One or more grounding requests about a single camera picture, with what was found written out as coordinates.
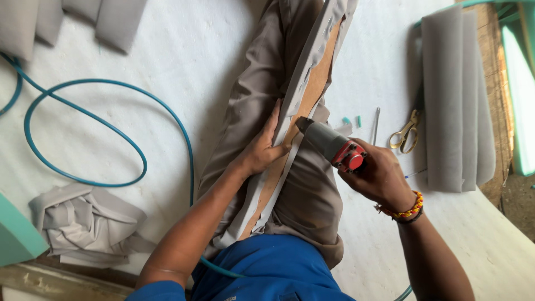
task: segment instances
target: hand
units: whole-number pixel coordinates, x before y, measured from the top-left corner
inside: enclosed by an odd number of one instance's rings
[[[271,116],[267,120],[264,128],[256,135],[241,154],[231,163],[243,172],[243,179],[258,174],[268,168],[278,158],[286,155],[291,145],[271,145],[275,128],[279,122],[279,113],[282,100],[278,99]]]
[[[355,191],[386,209],[399,213],[410,210],[416,196],[405,180],[403,171],[394,153],[388,148],[370,145],[361,139],[350,138],[368,153],[368,164],[362,172],[348,174],[338,171],[340,177]]]

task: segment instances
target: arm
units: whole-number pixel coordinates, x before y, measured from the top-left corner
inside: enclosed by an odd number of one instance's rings
[[[354,139],[368,152],[368,166],[360,174],[338,172],[355,191],[393,212],[405,212],[416,196],[390,149]],[[416,216],[402,217],[405,221]],[[410,284],[418,300],[475,300],[461,264],[425,213],[410,224],[398,224]]]
[[[243,182],[289,152],[290,146],[271,146],[281,103],[281,100],[277,101],[264,129],[160,241],[141,271],[137,289],[163,280],[172,280],[186,287],[204,248]]]

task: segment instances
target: pneumatic staple gun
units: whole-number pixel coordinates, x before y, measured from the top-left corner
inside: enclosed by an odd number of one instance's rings
[[[295,123],[304,139],[323,155],[334,167],[352,174],[366,167],[366,151],[355,141],[345,137],[323,123],[299,117]]]

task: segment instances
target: blue sleeve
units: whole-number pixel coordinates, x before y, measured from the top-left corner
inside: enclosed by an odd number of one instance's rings
[[[149,283],[133,292],[125,301],[186,301],[184,289],[174,281]]]

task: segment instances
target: blue shirt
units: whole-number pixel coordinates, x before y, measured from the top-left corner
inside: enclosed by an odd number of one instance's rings
[[[214,264],[245,275],[233,279],[199,264],[193,271],[191,300],[353,300],[342,293],[320,252],[290,235],[258,235],[234,243],[217,255]],[[173,281],[147,284],[127,301],[185,300]]]

